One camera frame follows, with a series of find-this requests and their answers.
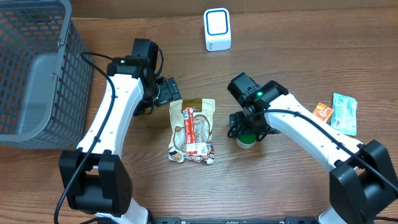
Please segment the gray plastic bin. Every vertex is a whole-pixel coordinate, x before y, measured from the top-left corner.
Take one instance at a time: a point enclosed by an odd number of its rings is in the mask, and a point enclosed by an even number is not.
[[[71,16],[67,0],[0,0],[0,144],[80,140],[93,69],[80,58],[86,47]]]

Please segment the orange packet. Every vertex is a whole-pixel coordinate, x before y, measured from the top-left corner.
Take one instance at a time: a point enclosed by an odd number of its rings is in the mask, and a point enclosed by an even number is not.
[[[334,110],[327,105],[319,103],[312,113],[319,117],[322,121],[326,122],[333,112]]]

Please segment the wooden table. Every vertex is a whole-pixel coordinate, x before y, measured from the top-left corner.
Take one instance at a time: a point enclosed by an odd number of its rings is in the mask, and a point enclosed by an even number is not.
[[[228,115],[241,110],[226,87],[240,72],[258,83],[275,80],[308,110],[331,105],[338,92],[358,101],[358,135],[377,139],[398,170],[398,10],[394,8],[285,11],[231,15],[230,50],[207,52],[203,18],[74,20],[88,49],[110,56],[131,53],[134,38],[148,38],[164,52],[162,75],[174,77],[184,99],[214,98],[216,162],[204,166],[167,159],[169,107],[130,124],[123,163],[134,199],[155,216],[182,218],[282,218],[318,215],[330,206],[328,174],[283,134],[253,149],[226,137]],[[105,69],[107,61],[95,58]],[[95,73],[86,128],[103,97]],[[61,150],[1,149],[0,223],[51,223],[63,186]],[[398,202],[381,215],[397,217]],[[61,223],[89,215],[65,202]]]

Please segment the blue package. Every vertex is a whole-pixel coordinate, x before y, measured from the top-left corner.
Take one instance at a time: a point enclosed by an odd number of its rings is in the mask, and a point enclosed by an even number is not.
[[[334,93],[332,104],[334,113],[331,116],[330,126],[343,134],[355,136],[357,107],[358,103],[354,98]]]

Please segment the snack package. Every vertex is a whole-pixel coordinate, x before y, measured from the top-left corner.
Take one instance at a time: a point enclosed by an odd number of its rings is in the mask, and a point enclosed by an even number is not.
[[[323,122],[327,122],[331,114],[333,113],[333,109],[324,105],[323,103],[318,103],[315,110],[312,112],[315,116],[319,117]]]
[[[216,101],[212,99],[177,100],[170,103],[173,130],[169,144],[170,160],[214,163],[211,137],[215,108]]]
[[[358,103],[349,96],[333,94],[334,113],[330,126],[343,134],[356,135],[356,108]]]

